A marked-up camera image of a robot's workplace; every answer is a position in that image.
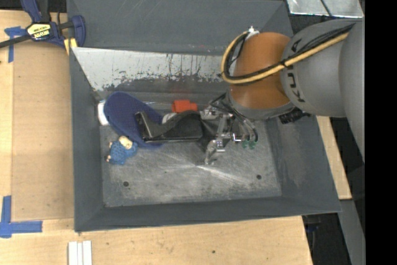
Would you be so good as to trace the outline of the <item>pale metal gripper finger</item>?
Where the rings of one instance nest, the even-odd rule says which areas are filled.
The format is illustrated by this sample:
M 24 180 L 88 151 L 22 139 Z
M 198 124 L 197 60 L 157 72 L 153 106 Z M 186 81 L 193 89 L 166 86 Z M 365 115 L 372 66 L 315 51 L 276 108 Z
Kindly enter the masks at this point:
M 231 138 L 231 124 L 230 116 L 221 116 L 218 121 L 218 128 L 216 130 L 217 140 L 230 140 Z
M 225 152 L 225 146 L 222 140 L 211 140 L 208 143 L 205 151 L 204 163 L 206 165 L 210 164 L 212 161 L 215 160 L 217 154 L 224 152 Z

